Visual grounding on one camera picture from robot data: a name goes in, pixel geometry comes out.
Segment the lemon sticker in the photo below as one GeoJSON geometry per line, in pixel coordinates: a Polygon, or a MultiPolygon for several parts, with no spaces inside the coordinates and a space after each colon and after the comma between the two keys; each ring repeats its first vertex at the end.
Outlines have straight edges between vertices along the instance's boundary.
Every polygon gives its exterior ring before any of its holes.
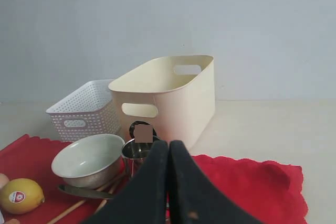
{"type": "Polygon", "coordinates": [[[25,200],[26,195],[21,191],[14,191],[9,195],[8,198],[12,203],[20,203],[25,200]]]}

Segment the stainless steel cup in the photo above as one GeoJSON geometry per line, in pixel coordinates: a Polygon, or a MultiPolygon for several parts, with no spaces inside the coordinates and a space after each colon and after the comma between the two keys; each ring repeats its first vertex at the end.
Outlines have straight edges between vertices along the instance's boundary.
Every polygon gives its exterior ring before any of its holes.
{"type": "MultiPolygon", "coordinates": [[[[153,142],[160,140],[153,136],[153,142]]],[[[129,140],[121,149],[121,156],[125,164],[125,172],[129,178],[139,170],[145,161],[153,143],[136,143],[134,139],[129,140]]]]}

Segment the white wicker basket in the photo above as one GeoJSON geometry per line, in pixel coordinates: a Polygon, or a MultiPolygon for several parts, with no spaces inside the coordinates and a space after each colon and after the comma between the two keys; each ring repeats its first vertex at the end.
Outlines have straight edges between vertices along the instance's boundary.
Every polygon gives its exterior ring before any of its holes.
{"type": "Polygon", "coordinates": [[[62,140],[118,132],[120,124],[108,89],[111,81],[89,81],[46,110],[62,140]]]}

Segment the white bowl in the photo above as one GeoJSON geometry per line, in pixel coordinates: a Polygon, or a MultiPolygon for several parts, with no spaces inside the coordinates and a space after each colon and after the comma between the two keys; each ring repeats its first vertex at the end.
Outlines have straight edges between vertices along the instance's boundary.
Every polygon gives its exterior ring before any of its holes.
{"type": "Polygon", "coordinates": [[[61,150],[51,169],[69,185],[95,189],[120,171],[123,145],[124,140],[117,135],[88,136],[61,150]]]}

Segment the lemon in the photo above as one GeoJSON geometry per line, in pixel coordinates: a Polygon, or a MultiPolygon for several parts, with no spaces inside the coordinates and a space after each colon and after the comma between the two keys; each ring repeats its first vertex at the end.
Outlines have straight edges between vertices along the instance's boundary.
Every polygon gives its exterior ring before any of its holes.
{"type": "Polygon", "coordinates": [[[44,202],[42,188],[28,178],[13,179],[0,191],[0,205],[11,214],[24,214],[44,202]]]}

